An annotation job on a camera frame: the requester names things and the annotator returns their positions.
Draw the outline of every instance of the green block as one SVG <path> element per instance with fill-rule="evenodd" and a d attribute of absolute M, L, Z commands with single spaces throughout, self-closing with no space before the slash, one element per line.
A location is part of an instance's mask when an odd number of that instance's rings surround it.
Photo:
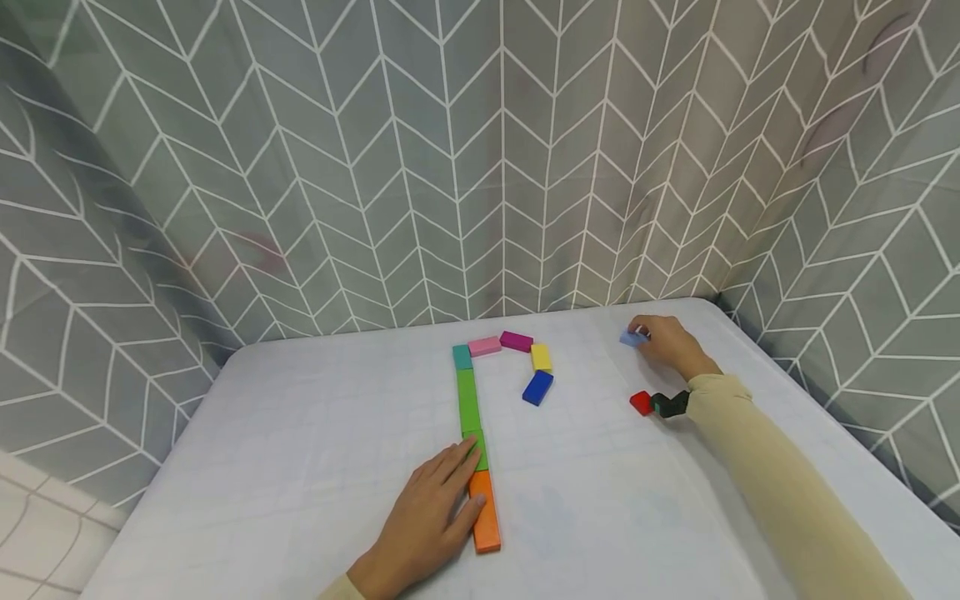
<path fill-rule="evenodd" d="M 480 429 L 480 406 L 473 370 L 457 371 L 457 395 L 460 398 L 460 431 Z"/>
<path fill-rule="evenodd" d="M 482 430 L 482 429 L 476 429 L 476 430 L 473 430 L 473 431 L 465 431 L 465 432 L 464 432 L 464 437 L 467 437 L 467 436 L 470 436 L 470 435 L 473 435 L 473 436 L 476 436 L 476 437 L 477 437 L 477 443 L 476 443 L 476 446 L 475 446 L 475 448 L 476 448 L 475 451 L 480 452 L 480 462 L 477 463 L 477 468 L 475 468 L 474 471 L 478 471 L 478 470 L 489 470 L 489 469 L 487 468 L 487 440 L 483 437 L 483 430 Z"/>
<path fill-rule="evenodd" d="M 457 371 L 473 369 L 473 360 L 470 358 L 470 348 L 466 344 L 453 347 L 453 366 Z"/>

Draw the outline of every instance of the chevron pattern curtain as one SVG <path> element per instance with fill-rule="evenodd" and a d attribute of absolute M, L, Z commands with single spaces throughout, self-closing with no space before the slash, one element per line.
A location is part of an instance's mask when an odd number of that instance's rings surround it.
<path fill-rule="evenodd" d="M 955 3 L 0 11 L 27 462 L 130 508 L 244 345 L 699 296 L 956 518 Z"/>

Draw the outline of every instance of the magenta block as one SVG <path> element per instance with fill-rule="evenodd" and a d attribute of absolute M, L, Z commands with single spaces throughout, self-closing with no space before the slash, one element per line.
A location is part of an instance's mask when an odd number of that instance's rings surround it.
<path fill-rule="evenodd" d="M 483 356 L 484 354 L 493 354 L 494 352 L 500 351 L 500 340 L 495 337 L 473 340 L 472 342 L 467 342 L 467 347 L 470 348 L 470 356 L 476 357 Z"/>
<path fill-rule="evenodd" d="M 534 339 L 528 335 L 520 335 L 513 331 L 504 331 L 500 335 L 500 346 L 530 353 L 530 346 L 534 344 Z"/>

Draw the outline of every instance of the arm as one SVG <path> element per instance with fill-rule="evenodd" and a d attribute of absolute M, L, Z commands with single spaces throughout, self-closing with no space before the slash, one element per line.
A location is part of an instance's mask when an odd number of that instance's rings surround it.
<path fill-rule="evenodd" d="M 668 317 L 637 317 L 644 355 L 687 380 L 687 415 L 720 455 L 802 598 L 906 599 L 910 594 L 801 451 Z"/>
<path fill-rule="evenodd" d="M 487 502 L 472 497 L 452 519 L 449 515 L 480 462 L 468 437 L 420 465 L 387 516 L 370 550 L 334 581 L 319 600 L 392 600 L 426 579 L 463 547 Z"/>

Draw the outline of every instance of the sleeve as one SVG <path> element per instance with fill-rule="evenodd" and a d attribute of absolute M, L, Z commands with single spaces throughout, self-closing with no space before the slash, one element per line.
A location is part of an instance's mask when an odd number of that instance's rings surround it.
<path fill-rule="evenodd" d="M 733 375 L 689 382 L 686 413 L 733 481 L 804 599 L 910 598 L 820 473 Z"/>
<path fill-rule="evenodd" d="M 341 575 L 320 594 L 317 600 L 365 600 L 363 594 L 357 591 L 347 575 Z"/>

